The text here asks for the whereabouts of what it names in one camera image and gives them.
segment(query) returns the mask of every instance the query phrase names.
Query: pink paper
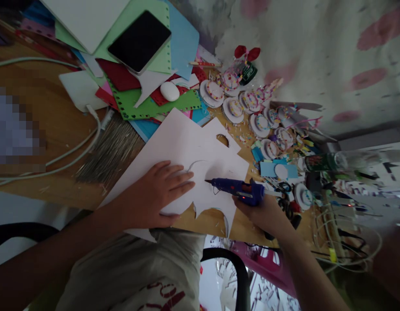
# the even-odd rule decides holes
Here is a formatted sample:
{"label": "pink paper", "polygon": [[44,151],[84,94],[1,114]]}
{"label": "pink paper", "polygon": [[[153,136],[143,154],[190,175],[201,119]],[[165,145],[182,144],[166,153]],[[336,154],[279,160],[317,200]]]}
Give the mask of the pink paper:
{"label": "pink paper", "polygon": [[56,42],[61,42],[60,40],[56,39],[56,32],[55,32],[54,27],[53,28],[46,27],[46,26],[43,26],[43,25],[41,25],[41,24],[39,24],[37,22],[34,22],[34,21],[30,20],[30,19],[27,19],[27,18],[24,18],[22,20],[22,23],[20,25],[20,29],[28,30],[28,31],[31,31],[31,32],[35,32],[35,33],[37,33],[39,35],[47,37],[47,38],[49,38],[51,40],[54,40]]}
{"label": "pink paper", "polygon": [[113,95],[112,90],[110,89],[109,82],[107,82],[107,81],[105,82],[105,84],[103,84],[102,90],[104,90],[109,95]]}

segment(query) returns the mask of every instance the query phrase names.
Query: hand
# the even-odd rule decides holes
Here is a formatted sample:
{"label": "hand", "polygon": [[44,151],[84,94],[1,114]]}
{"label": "hand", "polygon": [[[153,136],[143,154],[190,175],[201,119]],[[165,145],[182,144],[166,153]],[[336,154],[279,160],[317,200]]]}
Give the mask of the hand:
{"label": "hand", "polygon": [[163,161],[155,164],[148,173],[106,206],[105,210],[109,213],[107,217],[114,217],[111,221],[122,231],[130,228],[170,227],[179,218],[179,215],[160,215],[160,211],[195,186],[193,181],[186,183],[194,173],[175,176],[184,167],[170,166],[170,163]]}
{"label": "hand", "polygon": [[274,196],[265,195],[259,206],[248,206],[232,196],[234,204],[255,225],[273,235],[278,241],[294,236],[295,230]]}

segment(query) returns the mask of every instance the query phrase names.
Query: pink polka dot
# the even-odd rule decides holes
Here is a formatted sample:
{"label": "pink polka dot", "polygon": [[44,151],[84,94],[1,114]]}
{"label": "pink polka dot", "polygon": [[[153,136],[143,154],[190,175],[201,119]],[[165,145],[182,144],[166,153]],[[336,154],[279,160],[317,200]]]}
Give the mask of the pink polka dot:
{"label": "pink polka dot", "polygon": [[270,70],[265,76],[265,84],[270,84],[272,81],[278,78],[283,78],[283,86],[288,84],[295,77],[297,65],[298,61],[293,60],[282,67]]}
{"label": "pink polka dot", "polygon": [[400,8],[384,14],[378,21],[368,26],[358,39],[357,48],[367,51],[384,45],[400,35]]}
{"label": "pink polka dot", "polygon": [[361,116],[361,112],[358,110],[349,110],[336,114],[333,117],[334,122],[350,122],[358,119]]}
{"label": "pink polka dot", "polygon": [[272,0],[242,0],[240,3],[240,11],[243,17],[254,19],[259,14],[265,12]]}
{"label": "pink polka dot", "polygon": [[350,81],[344,85],[345,92],[352,92],[359,89],[365,89],[376,83],[379,83],[387,75],[386,68],[375,68],[362,72],[354,76]]}

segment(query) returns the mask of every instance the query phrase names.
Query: child's hand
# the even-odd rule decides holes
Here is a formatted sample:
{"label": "child's hand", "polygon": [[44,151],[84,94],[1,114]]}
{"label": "child's hand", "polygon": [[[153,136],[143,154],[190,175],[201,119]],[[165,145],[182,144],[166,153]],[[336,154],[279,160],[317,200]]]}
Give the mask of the child's hand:
{"label": "child's hand", "polygon": [[110,204],[103,207],[108,217],[122,230],[130,228],[165,228],[170,227],[179,215],[163,216],[160,211],[190,191],[195,183],[188,182],[193,172],[174,176],[182,171],[182,165],[169,166],[171,161],[154,165],[137,182],[129,186]]}

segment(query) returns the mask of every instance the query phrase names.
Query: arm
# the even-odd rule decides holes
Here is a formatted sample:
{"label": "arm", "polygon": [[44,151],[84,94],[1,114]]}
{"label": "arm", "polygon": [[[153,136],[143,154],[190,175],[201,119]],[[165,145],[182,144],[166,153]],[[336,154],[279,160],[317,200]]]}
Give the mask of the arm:
{"label": "arm", "polygon": [[253,223],[277,238],[302,310],[349,310],[282,212],[275,197],[266,195],[264,202],[258,207],[247,206],[236,197],[233,200]]}
{"label": "arm", "polygon": [[129,228],[170,227],[178,218],[160,210],[194,187],[194,173],[156,164],[108,205],[0,265],[0,309],[23,310],[58,275],[91,250]]}

